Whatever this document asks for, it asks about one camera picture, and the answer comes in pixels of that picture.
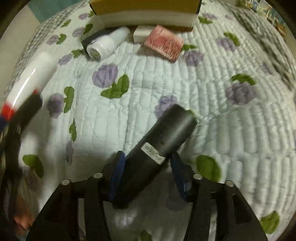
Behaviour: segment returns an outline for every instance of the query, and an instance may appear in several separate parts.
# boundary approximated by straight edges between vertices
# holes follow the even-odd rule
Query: purple flower print
[[[47,40],[46,43],[47,43],[48,45],[53,45],[53,44],[56,44],[58,40],[59,40],[59,36],[57,36],[57,35],[53,35],[53,36],[51,36],[51,37],[49,38],[49,40]]]
[[[231,87],[227,88],[225,92],[227,99],[233,104],[238,105],[245,105],[256,98],[256,93],[248,82],[234,83]]]
[[[46,107],[49,110],[50,117],[58,118],[64,108],[64,97],[60,93],[51,95]]]
[[[59,65],[64,65],[64,64],[68,63],[72,58],[73,58],[73,54],[68,54],[68,55],[63,56],[59,60]]]
[[[67,163],[72,164],[72,156],[73,156],[73,144],[72,141],[69,141],[66,145],[66,153],[67,153]]]
[[[74,32],[72,33],[72,36],[73,36],[74,38],[77,38],[77,37],[81,36],[81,35],[84,33],[84,31],[85,31],[85,27],[77,28],[77,29],[75,29]]]
[[[188,66],[198,66],[204,59],[204,55],[196,50],[187,51],[183,56]]]
[[[296,149],[296,130],[294,130],[294,143],[295,143],[294,149]]]
[[[234,44],[234,42],[230,39],[216,39],[216,43],[222,47],[224,47],[226,50],[231,50],[232,52],[234,52],[236,50],[236,46]]]
[[[37,191],[37,189],[38,189],[37,174],[34,171],[28,169],[25,171],[24,177],[25,177],[25,182],[26,182],[28,188],[31,189],[32,191]]]
[[[213,15],[213,14],[210,14],[210,13],[206,13],[206,14],[204,14],[204,18],[206,18],[206,19],[210,19],[210,20],[213,20],[213,19],[217,19],[217,17],[215,16],[215,15]]]
[[[229,15],[225,15],[225,18],[229,19],[229,20],[232,20],[232,17],[230,17]]]
[[[262,64],[262,70],[265,74],[272,74],[266,63]]]
[[[83,19],[86,19],[87,17],[89,16],[89,13],[82,13],[78,16],[79,19],[83,20]]]
[[[164,112],[166,112],[169,108],[171,108],[174,104],[177,103],[176,96],[166,95],[162,96],[159,99],[159,105],[155,106],[154,113],[156,118],[159,119]]]
[[[115,64],[102,65],[93,73],[92,80],[95,86],[106,88],[114,83],[117,74],[118,67]]]

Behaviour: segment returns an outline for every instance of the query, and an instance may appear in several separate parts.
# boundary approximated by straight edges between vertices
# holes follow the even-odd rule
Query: label sticker
[[[165,157],[160,156],[158,150],[156,150],[152,145],[146,142],[141,150],[147,154],[152,160],[154,160],[157,164],[161,165],[165,161]]]

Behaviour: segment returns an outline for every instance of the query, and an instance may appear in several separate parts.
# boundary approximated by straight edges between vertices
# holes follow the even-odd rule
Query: green leaf print
[[[72,106],[72,103],[73,103],[74,88],[71,87],[71,86],[66,87],[64,89],[64,93],[67,96],[66,98],[64,98],[64,103],[66,103],[65,107],[64,107],[64,113],[67,113],[71,109],[71,106]]]
[[[34,170],[39,178],[42,178],[44,175],[44,169],[42,162],[40,161],[37,155],[24,155],[22,160],[26,165],[30,167],[31,170]]]
[[[152,241],[152,235],[146,230],[143,230],[141,233],[141,241]]]
[[[89,18],[91,18],[92,16],[94,16],[94,11],[89,12]]]
[[[218,182],[221,178],[221,171],[213,157],[199,155],[196,158],[197,171],[203,177]]]
[[[61,26],[61,28],[67,27],[70,23],[71,23],[71,19],[67,20],[66,22],[64,22],[64,24]]]
[[[272,234],[279,225],[279,215],[276,211],[273,211],[271,214],[266,217],[261,218],[260,224],[266,234]]]
[[[74,58],[78,58],[81,54],[83,54],[83,49],[77,49],[77,50],[73,50],[71,52],[72,52]]]
[[[73,123],[71,124],[69,128],[69,133],[71,134],[72,141],[76,141],[77,138],[77,131],[76,131],[76,123],[75,123],[75,118],[73,119]]]
[[[224,35],[226,37],[230,38],[234,42],[235,46],[237,46],[237,47],[240,46],[240,41],[236,35],[229,33],[229,32],[225,32]]]
[[[65,34],[60,34],[59,40],[57,41],[56,44],[61,44],[61,43],[63,43],[63,42],[66,40],[66,38],[67,38],[67,35],[65,35]]]
[[[128,92],[129,89],[129,78],[126,74],[121,76],[116,83],[112,84],[112,87],[101,92],[101,96],[109,99],[118,99],[122,95]]]
[[[231,77],[232,81],[238,80],[239,82],[243,83],[245,81],[249,82],[250,85],[255,85],[256,82],[246,74],[237,74]]]
[[[184,44],[183,47],[182,47],[182,49],[181,49],[181,52],[182,52],[182,51],[188,51],[188,50],[190,50],[190,49],[196,49],[196,48],[197,48],[197,47],[194,46],[194,45],[192,45],[192,44]]]
[[[201,23],[210,24],[213,23],[211,20],[207,20],[206,18],[198,17]]]
[[[89,23],[85,26],[85,30],[83,32],[83,35],[87,34],[93,27],[93,24],[92,23]]]

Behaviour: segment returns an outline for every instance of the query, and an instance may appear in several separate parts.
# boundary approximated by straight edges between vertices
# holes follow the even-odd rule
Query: pink box
[[[155,50],[169,60],[176,62],[183,47],[183,39],[170,30],[157,25],[145,40],[144,45]]]

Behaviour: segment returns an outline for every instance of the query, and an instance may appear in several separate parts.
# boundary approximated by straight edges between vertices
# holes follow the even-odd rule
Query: black cylindrical object
[[[171,153],[191,135],[197,120],[190,110],[173,105],[127,155],[112,203],[125,207],[160,172]]]

